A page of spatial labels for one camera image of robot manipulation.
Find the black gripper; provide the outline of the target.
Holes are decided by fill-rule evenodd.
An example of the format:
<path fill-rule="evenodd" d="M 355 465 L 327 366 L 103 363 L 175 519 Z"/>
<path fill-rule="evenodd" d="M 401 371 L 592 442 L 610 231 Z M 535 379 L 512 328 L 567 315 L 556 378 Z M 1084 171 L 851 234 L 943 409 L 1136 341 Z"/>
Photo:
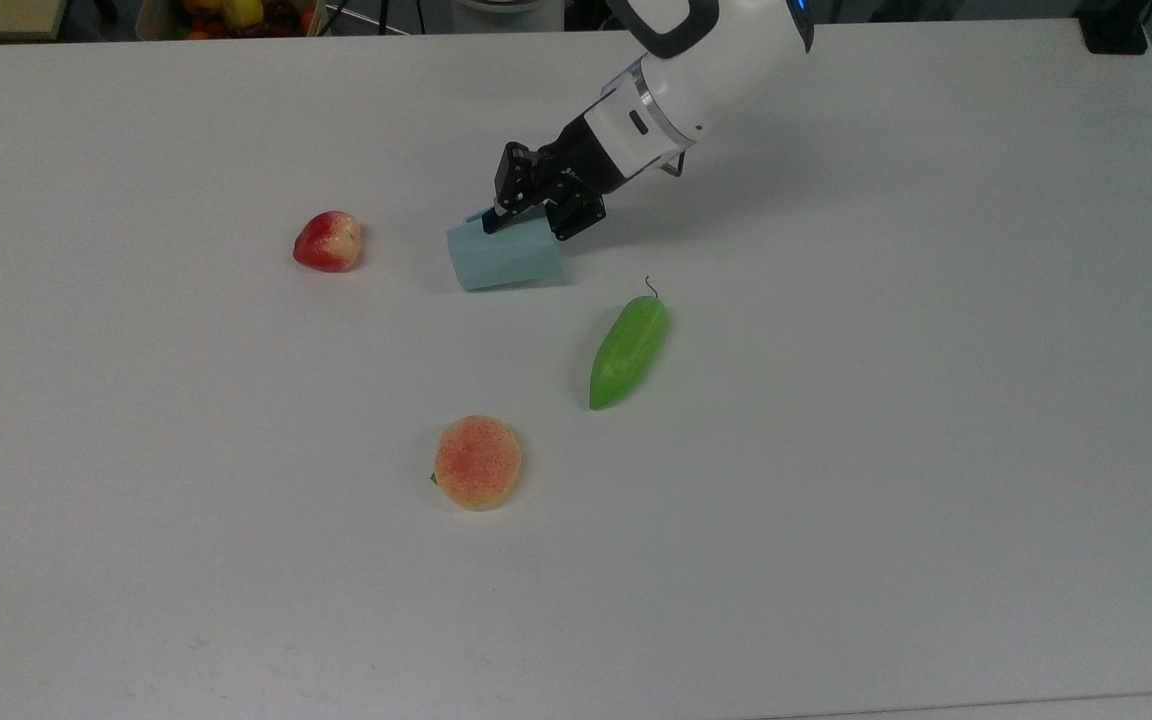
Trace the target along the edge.
<path fill-rule="evenodd" d="M 548 200 L 550 232 L 559 242 L 571 240 L 605 218 L 602 195 L 627 181 L 588 120 L 573 119 L 558 141 L 539 150 L 507 143 L 495 172 L 493 205 L 482 215 L 483 232 L 500 232 L 536 202 Z M 577 187 L 585 190 L 575 191 Z M 573 194 L 559 197 L 563 192 Z"/>

